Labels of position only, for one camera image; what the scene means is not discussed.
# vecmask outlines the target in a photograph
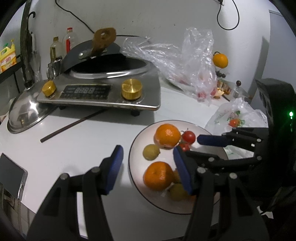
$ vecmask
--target yellow lid knob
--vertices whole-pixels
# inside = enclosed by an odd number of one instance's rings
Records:
[[[47,81],[42,87],[42,92],[46,97],[51,96],[56,90],[57,87],[52,80]]]
[[[127,79],[121,84],[121,93],[127,100],[139,99],[142,95],[142,83],[137,79]]]

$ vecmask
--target metal cup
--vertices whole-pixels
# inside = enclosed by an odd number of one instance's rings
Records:
[[[55,61],[48,64],[48,74],[51,80],[54,80],[61,74],[62,58],[58,57]]]

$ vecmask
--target white table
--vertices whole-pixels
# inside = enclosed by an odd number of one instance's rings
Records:
[[[28,171],[22,203],[35,213],[52,185],[63,172],[83,174],[110,156],[115,145],[124,148],[124,159],[115,187],[103,197],[104,208],[115,241],[157,241],[183,236],[188,215],[164,212],[147,202],[134,187],[128,173],[128,153],[136,135],[146,126],[169,119],[184,120],[204,127],[223,98],[210,106],[177,91],[162,87],[161,108],[133,117],[126,110],[111,109],[41,143],[48,134],[94,113],[90,107],[57,109],[34,127],[19,134],[0,125],[0,153],[5,153]],[[87,236],[82,195],[78,196],[81,235]]]

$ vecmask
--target chopstick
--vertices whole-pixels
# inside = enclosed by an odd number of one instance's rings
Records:
[[[106,110],[107,109],[101,109],[101,110],[99,110],[99,111],[97,111],[97,112],[95,112],[95,113],[93,113],[93,114],[91,114],[91,115],[89,115],[87,117],[84,117],[84,118],[82,118],[82,119],[80,119],[78,121],[75,121],[72,124],[69,124],[69,125],[67,125],[67,126],[61,128],[61,129],[51,133],[51,134],[49,134],[48,136],[42,138],[40,141],[41,141],[41,143],[43,143],[43,142],[49,140],[50,138],[56,136],[57,134],[60,134],[61,132],[65,131],[65,130],[67,130],[67,129],[69,129],[69,128],[71,128],[71,127],[73,127],[73,126],[75,126],[75,125],[77,125],[77,124],[79,124],[79,123],[81,123],[83,121],[86,121],[86,120],[88,120],[88,119],[90,119],[90,118],[92,118],[92,117],[94,117],[94,116],[96,116],[98,114],[101,114],[101,113],[105,112]]]

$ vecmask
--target white plate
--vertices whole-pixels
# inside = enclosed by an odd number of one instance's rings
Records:
[[[145,186],[143,181],[143,175],[146,169],[151,163],[155,161],[164,161],[168,163],[173,170],[175,170],[176,168],[176,165],[173,159],[172,149],[171,150],[161,149],[159,156],[154,161],[147,161],[142,154],[145,146],[147,146],[148,144],[154,143],[153,137],[156,132],[156,129],[160,125],[165,123],[169,123],[176,126],[180,131],[186,131],[188,128],[189,130],[193,131],[196,136],[199,136],[200,134],[210,135],[210,133],[208,133],[205,129],[199,126],[196,126],[195,124],[185,122],[185,121],[180,121],[180,120],[161,121],[146,127],[134,139],[130,149],[128,165],[129,165],[131,178],[136,188],[138,189],[138,191],[142,194],[142,196],[154,206],[164,211],[167,211],[169,213],[191,214],[193,204],[194,204],[193,201],[187,201],[187,200],[180,201],[180,202],[172,201],[168,196],[166,190],[163,192],[152,191]],[[216,154],[220,158],[223,158],[225,160],[228,159],[224,149],[220,147],[202,146],[197,142],[195,142],[193,143],[191,150]],[[214,203],[216,203],[218,200],[219,200],[219,194],[216,194],[214,198]]]

